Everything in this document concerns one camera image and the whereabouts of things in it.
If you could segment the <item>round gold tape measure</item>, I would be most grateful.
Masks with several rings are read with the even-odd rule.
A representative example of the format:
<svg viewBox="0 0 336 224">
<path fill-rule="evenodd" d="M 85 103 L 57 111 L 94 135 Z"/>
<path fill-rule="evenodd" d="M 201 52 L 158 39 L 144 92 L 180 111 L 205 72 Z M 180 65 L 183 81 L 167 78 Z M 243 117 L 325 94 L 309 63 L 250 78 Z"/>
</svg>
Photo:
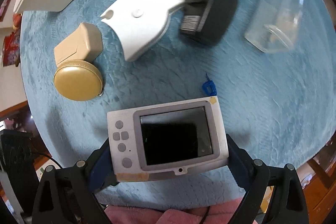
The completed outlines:
<svg viewBox="0 0 336 224">
<path fill-rule="evenodd" d="M 84 60 L 69 60 L 57 68 L 54 86 L 69 100 L 88 101 L 102 93 L 103 78 L 93 64 Z"/>
</svg>

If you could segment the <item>beige small box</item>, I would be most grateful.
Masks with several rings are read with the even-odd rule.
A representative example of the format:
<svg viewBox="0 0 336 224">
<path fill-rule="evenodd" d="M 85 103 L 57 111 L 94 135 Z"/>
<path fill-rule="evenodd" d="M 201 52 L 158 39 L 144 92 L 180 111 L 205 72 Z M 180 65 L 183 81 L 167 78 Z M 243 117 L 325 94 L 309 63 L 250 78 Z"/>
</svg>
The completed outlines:
<svg viewBox="0 0 336 224">
<path fill-rule="evenodd" d="M 93 24 L 82 22 L 54 48 L 56 66 L 70 60 L 94 61 L 102 53 L 100 30 Z"/>
</svg>

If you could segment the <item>white plastic scoop device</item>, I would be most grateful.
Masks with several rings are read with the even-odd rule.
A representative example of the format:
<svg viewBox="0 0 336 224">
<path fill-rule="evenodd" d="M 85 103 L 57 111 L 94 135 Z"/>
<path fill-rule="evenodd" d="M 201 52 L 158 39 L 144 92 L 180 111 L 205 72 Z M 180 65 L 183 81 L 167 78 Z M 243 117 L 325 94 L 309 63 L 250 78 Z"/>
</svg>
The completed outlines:
<svg viewBox="0 0 336 224">
<path fill-rule="evenodd" d="M 101 15 L 120 40 L 127 62 L 136 61 L 165 34 L 185 0 L 116 0 Z"/>
</svg>

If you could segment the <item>clear plastic bottle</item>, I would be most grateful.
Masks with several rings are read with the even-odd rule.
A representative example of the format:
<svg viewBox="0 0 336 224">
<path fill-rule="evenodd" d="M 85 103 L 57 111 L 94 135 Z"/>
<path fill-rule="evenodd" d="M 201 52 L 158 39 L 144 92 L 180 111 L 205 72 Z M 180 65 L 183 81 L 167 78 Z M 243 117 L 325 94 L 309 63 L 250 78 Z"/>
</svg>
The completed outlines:
<svg viewBox="0 0 336 224">
<path fill-rule="evenodd" d="M 264 53 L 292 50 L 305 0 L 260 0 L 245 39 Z"/>
</svg>

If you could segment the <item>black power adapter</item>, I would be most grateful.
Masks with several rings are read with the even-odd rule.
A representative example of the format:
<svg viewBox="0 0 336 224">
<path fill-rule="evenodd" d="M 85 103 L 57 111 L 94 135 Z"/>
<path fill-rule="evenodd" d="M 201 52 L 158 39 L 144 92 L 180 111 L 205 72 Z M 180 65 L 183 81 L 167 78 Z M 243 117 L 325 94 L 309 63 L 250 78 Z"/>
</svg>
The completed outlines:
<svg viewBox="0 0 336 224">
<path fill-rule="evenodd" d="M 185 0 L 180 34 L 213 46 L 220 42 L 238 6 L 238 0 Z"/>
</svg>

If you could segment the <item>pink sleeved lap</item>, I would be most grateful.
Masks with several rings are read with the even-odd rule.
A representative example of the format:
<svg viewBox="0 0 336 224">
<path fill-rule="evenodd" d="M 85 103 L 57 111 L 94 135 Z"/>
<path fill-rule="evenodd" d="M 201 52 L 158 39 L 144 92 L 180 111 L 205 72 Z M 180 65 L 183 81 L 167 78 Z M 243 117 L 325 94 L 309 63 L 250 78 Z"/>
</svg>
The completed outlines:
<svg viewBox="0 0 336 224">
<path fill-rule="evenodd" d="M 108 206 L 105 213 L 112 223 L 228 223 L 241 198 L 210 207 L 164 212 L 136 207 Z"/>
</svg>

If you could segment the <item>red tissue pack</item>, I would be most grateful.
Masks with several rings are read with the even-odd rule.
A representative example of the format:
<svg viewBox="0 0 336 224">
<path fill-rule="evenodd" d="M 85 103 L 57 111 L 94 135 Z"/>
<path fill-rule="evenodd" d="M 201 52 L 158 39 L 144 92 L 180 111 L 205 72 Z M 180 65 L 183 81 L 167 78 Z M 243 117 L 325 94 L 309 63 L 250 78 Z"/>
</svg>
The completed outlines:
<svg viewBox="0 0 336 224">
<path fill-rule="evenodd" d="M 21 62 L 20 59 L 20 32 L 12 32 L 4 37 L 2 46 L 2 65 L 4 67 L 15 65 Z"/>
</svg>

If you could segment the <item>blue plush table cloth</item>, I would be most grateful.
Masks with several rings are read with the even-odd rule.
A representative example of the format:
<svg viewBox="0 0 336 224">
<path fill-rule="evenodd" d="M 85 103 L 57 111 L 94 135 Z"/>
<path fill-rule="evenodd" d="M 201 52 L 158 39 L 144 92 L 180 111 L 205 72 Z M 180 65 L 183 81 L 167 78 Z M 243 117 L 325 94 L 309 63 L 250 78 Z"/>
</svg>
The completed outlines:
<svg viewBox="0 0 336 224">
<path fill-rule="evenodd" d="M 108 136 L 109 111 L 200 98 L 217 87 L 225 130 L 252 158 L 300 166 L 335 131 L 335 30 L 323 0 L 304 0 L 295 48 L 266 54 L 244 38 L 259 0 L 239 0 L 213 47 L 179 34 L 183 12 L 137 61 L 124 60 L 115 33 L 100 20 L 115 0 L 74 0 L 61 12 L 26 11 L 21 70 L 29 107 L 51 155 L 64 167 L 87 159 Z M 96 25 L 104 50 L 95 60 L 104 92 L 76 102 L 54 87 L 54 47 L 81 22 Z"/>
</svg>

